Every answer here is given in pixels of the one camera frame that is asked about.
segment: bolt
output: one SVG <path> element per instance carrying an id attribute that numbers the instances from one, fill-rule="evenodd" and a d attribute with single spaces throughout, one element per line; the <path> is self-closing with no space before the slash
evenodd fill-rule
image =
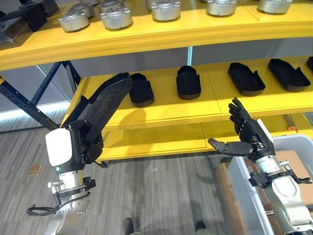
<path id="1" fill-rule="evenodd" d="M 48 188 L 52 188 L 52 186 L 59 186 L 60 185 L 60 182 L 49 182 L 48 183 Z"/>

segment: metal bracket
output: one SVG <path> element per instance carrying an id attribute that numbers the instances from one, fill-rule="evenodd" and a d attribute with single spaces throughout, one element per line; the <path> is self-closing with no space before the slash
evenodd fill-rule
<path id="1" fill-rule="evenodd" d="M 63 65 L 67 70 L 67 74 L 70 79 L 70 83 L 73 89 L 73 92 L 76 91 L 75 83 L 78 85 L 80 82 L 81 77 L 79 76 L 78 72 L 74 68 L 73 64 L 70 61 L 62 61 L 56 62 L 50 69 L 49 73 L 37 89 L 35 95 L 29 101 L 26 99 L 22 94 L 20 94 L 14 87 L 12 87 L 7 81 L 4 80 L 0 76 L 0 93 L 7 97 L 11 102 L 17 105 L 20 109 L 24 110 L 28 115 L 34 118 L 37 122 L 41 125 L 45 126 L 49 130 L 54 130 L 59 128 L 59 126 L 54 123 L 48 116 L 42 113 L 36 105 L 38 104 L 39 100 L 43 96 L 44 92 L 46 91 L 49 83 L 51 82 L 53 76 L 59 69 L 60 65 Z"/>
<path id="2" fill-rule="evenodd" d="M 101 163 L 94 161 L 94 163 L 96 163 L 101 168 L 109 168 L 109 165 L 106 163 L 106 161 L 101 161 Z"/>
<path id="3" fill-rule="evenodd" d="M 17 105 L 20 109 L 24 110 L 33 119 L 41 125 L 48 128 L 50 131 L 59 128 L 48 116 L 37 109 L 36 105 L 28 101 L 22 94 L 20 94 L 14 87 L 7 81 L 0 84 L 0 93 L 7 97 L 11 102 Z"/>

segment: black shoe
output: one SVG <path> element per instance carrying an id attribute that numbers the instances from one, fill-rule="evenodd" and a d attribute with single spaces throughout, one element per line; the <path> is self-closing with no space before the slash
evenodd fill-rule
<path id="1" fill-rule="evenodd" d="M 196 223 L 196 231 L 198 231 L 198 230 L 200 230 L 200 229 L 206 229 L 206 226 L 205 226 L 205 224 L 204 224 L 203 221 L 198 221 L 198 222 Z"/>
<path id="2" fill-rule="evenodd" d="M 134 225 L 133 225 L 132 219 L 130 218 L 124 219 L 123 228 L 124 228 L 125 235 L 132 234 L 134 232 Z"/>

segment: yellow shelf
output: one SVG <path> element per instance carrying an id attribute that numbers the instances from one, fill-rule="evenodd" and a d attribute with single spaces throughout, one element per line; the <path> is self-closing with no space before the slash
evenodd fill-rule
<path id="1" fill-rule="evenodd" d="M 136 129 L 153 126 L 166 126 L 201 122 L 203 117 L 221 113 L 204 66 L 195 66 L 200 74 L 202 92 L 199 98 L 183 100 L 178 97 L 176 75 L 178 68 L 141 71 L 150 81 L 155 101 L 146 108 L 132 105 L 129 95 L 105 127 L 106 131 Z M 76 106 L 81 95 L 90 97 L 97 88 L 111 76 L 86 78 L 79 85 L 66 117 Z"/>
<path id="2" fill-rule="evenodd" d="M 142 71 L 150 81 L 155 102 L 146 108 L 132 105 L 129 95 L 105 127 L 105 131 L 162 127 L 207 121 L 228 120 L 228 104 L 238 97 L 253 117 L 291 114 L 313 109 L 313 74 L 305 65 L 307 57 L 287 58 L 293 66 L 300 66 L 311 85 L 303 92 L 285 91 L 267 69 L 269 59 L 243 61 L 258 70 L 266 89 L 258 96 L 244 97 L 236 90 L 228 75 L 229 63 L 194 66 L 201 78 L 201 95 L 194 100 L 182 100 L 177 95 L 178 68 Z M 84 78 L 74 95 L 65 119 L 79 102 L 81 95 L 89 98 L 111 75 Z"/>
<path id="3" fill-rule="evenodd" d="M 289 62 L 294 68 L 300 67 L 311 85 L 302 92 L 291 93 L 280 85 L 268 69 L 269 59 L 239 61 L 249 66 L 252 71 L 257 70 L 266 86 L 260 95 L 246 97 L 238 92 L 228 74 L 230 63 L 207 65 L 206 70 L 221 113 L 228 113 L 228 104 L 234 97 L 239 98 L 254 117 L 313 111 L 313 74 L 306 65 L 308 58 L 288 57 L 282 59 Z"/>
<path id="4" fill-rule="evenodd" d="M 298 134 L 313 138 L 312 126 L 302 114 L 293 114 Z M 288 131 L 283 116 L 263 117 L 263 123 L 276 137 L 297 134 Z M 104 150 L 97 161 L 151 157 L 158 155 L 210 151 L 208 138 L 219 141 L 238 141 L 231 121 L 153 127 L 136 130 L 118 130 L 102 133 Z"/>
<path id="5" fill-rule="evenodd" d="M 181 18 L 169 23 L 154 22 L 143 0 L 124 2 L 132 10 L 134 24 L 120 31 L 106 30 L 95 8 L 96 16 L 88 28 L 65 33 L 58 19 L 71 4 L 61 5 L 61 11 L 22 46 L 0 51 L 1 70 L 139 51 L 313 35 L 312 3 L 307 0 L 293 2 L 285 15 L 260 13 L 257 2 L 242 1 L 234 15 L 221 18 L 207 15 L 203 2 L 181 0 Z"/>

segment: wooden board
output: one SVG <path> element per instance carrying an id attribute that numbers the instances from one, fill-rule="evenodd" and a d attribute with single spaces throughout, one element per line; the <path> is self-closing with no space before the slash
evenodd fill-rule
<path id="1" fill-rule="evenodd" d="M 242 218 L 238 202 L 228 178 L 227 168 L 229 163 L 221 163 L 215 170 L 217 181 L 223 197 L 223 205 L 233 235 L 246 235 L 245 222 Z"/>

